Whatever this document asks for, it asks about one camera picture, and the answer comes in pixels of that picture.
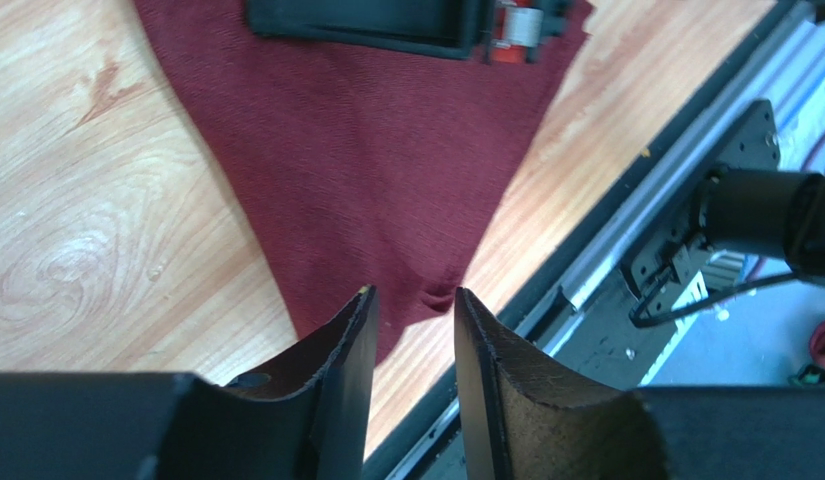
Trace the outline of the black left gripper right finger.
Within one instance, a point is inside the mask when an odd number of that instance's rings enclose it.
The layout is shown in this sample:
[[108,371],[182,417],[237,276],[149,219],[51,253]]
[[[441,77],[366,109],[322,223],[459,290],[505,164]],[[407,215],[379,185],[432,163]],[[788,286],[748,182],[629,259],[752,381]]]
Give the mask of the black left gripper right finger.
[[644,403],[579,374],[456,291],[454,349],[471,479],[669,479]]

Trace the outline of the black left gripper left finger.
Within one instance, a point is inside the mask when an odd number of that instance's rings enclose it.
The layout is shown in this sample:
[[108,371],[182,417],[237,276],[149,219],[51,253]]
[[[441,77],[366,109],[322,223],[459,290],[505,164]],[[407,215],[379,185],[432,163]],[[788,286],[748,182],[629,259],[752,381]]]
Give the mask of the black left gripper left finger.
[[379,299],[361,288],[326,324],[274,358],[233,378],[226,390],[257,403],[248,427],[261,479],[358,479],[376,357]]

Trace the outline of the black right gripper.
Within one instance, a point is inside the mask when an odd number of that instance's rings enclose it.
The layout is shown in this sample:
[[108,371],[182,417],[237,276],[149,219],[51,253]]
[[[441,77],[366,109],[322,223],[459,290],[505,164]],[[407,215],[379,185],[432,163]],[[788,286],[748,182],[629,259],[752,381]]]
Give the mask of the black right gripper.
[[366,46],[441,59],[534,63],[562,35],[571,1],[257,0],[247,24],[262,37]]

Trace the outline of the dark red cloth napkin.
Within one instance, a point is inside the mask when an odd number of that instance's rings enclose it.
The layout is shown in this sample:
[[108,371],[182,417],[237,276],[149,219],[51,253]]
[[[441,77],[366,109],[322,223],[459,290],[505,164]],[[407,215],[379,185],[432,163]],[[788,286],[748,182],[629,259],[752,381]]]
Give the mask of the dark red cloth napkin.
[[240,1],[139,1],[299,336],[377,288],[377,356],[446,313],[586,40],[586,1],[533,65],[265,40]]

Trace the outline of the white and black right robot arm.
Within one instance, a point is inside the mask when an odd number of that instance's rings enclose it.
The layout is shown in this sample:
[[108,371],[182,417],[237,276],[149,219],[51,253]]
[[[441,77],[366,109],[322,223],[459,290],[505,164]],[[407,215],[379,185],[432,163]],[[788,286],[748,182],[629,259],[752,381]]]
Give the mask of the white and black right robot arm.
[[[479,20],[481,42],[485,43],[485,62],[490,63],[496,57],[498,61],[508,61],[516,54],[518,62],[536,61],[539,47],[543,40],[551,35],[560,35],[565,28],[572,1],[472,1],[475,8],[480,6]],[[248,19],[253,31],[260,35],[302,36],[309,39],[339,40],[343,43],[367,43],[370,46],[385,45],[359,42],[352,38],[352,33],[365,33],[347,29],[320,27],[318,25],[271,25],[265,20],[281,19],[284,9],[281,1],[250,1],[247,7]],[[626,233],[603,233],[600,240],[602,264],[592,267],[593,278],[603,278],[611,268],[619,268],[620,257],[630,254],[614,253],[614,240],[624,240],[625,250],[633,245],[645,243],[640,237],[667,233],[661,227],[669,224],[670,240],[664,240],[664,247],[659,258],[664,265],[684,266],[648,266],[632,276],[639,288],[644,283],[678,282],[687,283],[696,272],[697,253],[708,250],[730,250],[740,253],[760,255],[787,261],[793,272],[790,278],[815,277],[825,278],[825,253],[814,250],[806,253],[803,245],[818,235],[825,242],[825,207],[817,206],[825,198],[825,193],[817,193],[818,188],[825,188],[825,180],[817,174],[799,172],[780,172],[778,147],[769,146],[770,137],[765,144],[757,143],[756,134],[768,133],[774,128],[774,120],[765,99],[751,102],[740,118],[730,123],[718,136],[713,150],[705,154],[702,167],[692,167],[688,175],[696,180],[687,180],[687,175],[679,173],[662,173],[659,179],[644,179],[639,183],[651,187],[648,193],[641,190],[630,191],[626,204],[628,212],[614,212],[613,219],[625,221]],[[496,203],[503,195],[503,186],[497,191],[484,191],[483,194],[471,195],[463,199],[456,207],[456,212],[485,214],[483,220],[474,220],[474,235],[466,239],[462,235],[450,237],[457,241],[462,250],[461,269],[465,270],[470,262],[471,253],[477,248],[495,212]],[[651,200],[649,206],[631,208],[631,200],[637,196]]]

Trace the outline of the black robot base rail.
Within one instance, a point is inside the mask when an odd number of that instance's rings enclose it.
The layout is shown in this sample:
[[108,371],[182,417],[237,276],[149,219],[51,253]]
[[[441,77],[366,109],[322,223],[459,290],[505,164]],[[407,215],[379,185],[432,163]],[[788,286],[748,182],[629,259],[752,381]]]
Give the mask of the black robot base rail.
[[456,364],[368,479],[825,479],[825,387],[653,387],[696,315],[825,286],[825,174],[780,130],[825,72],[825,1],[743,39],[500,315],[458,293]]

